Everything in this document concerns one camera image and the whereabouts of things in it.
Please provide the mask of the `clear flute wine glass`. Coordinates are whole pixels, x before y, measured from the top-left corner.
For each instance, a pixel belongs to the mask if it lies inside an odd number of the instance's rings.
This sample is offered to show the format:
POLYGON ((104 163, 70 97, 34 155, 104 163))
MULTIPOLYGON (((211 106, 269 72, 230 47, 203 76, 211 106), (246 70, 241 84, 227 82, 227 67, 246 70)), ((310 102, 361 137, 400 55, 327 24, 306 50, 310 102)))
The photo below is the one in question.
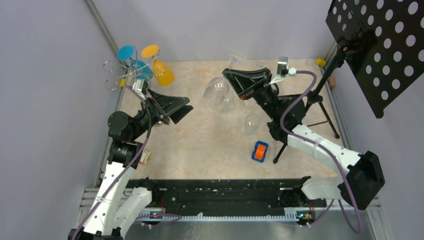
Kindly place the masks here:
POLYGON ((245 115, 250 115, 253 114, 255 112, 255 104, 250 102, 250 101, 242 101, 242 105, 241 105, 241 111, 245 114, 245 115))

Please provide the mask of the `clear ribbed short glass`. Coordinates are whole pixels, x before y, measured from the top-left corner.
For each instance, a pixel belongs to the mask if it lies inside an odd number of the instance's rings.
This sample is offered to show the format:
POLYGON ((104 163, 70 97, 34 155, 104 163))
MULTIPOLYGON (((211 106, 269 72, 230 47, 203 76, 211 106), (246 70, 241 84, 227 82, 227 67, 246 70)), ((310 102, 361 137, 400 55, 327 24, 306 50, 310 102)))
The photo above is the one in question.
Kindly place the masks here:
POLYGON ((235 105, 236 100, 234 95, 228 95, 223 99, 222 103, 218 107, 218 110, 221 113, 229 113, 234 109, 235 105))

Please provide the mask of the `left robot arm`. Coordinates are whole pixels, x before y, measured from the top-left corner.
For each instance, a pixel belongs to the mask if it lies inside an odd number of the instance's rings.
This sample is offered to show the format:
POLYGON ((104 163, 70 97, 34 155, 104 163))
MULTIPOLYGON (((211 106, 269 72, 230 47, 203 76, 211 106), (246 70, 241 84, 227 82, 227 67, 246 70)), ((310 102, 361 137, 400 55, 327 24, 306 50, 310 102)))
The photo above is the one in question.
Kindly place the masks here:
POLYGON ((89 212, 76 228, 70 230, 69 240, 123 240, 142 210, 160 202, 161 194, 150 180, 146 186, 135 187, 120 204, 154 125, 176 124, 193 107, 185 96, 163 95, 150 89, 145 95, 134 94, 141 104, 135 116, 118 110, 107 120, 112 143, 105 173, 89 212))

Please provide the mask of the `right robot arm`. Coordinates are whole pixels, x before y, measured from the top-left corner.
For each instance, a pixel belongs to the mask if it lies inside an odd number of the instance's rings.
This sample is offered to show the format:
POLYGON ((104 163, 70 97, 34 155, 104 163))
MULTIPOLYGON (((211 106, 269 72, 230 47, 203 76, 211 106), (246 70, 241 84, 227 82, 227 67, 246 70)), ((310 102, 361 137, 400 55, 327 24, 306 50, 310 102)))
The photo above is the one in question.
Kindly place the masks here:
POLYGON ((359 210, 367 209, 386 183, 380 159, 371 151, 359 153, 340 146, 302 123, 306 115, 303 98, 311 86, 302 94, 279 96, 271 85, 282 78, 273 77, 268 68, 226 68, 222 74, 241 100, 254 99, 269 116, 267 127, 274 140, 309 154, 338 173, 338 177, 307 177, 293 192, 297 205, 334 199, 344 200, 359 210))

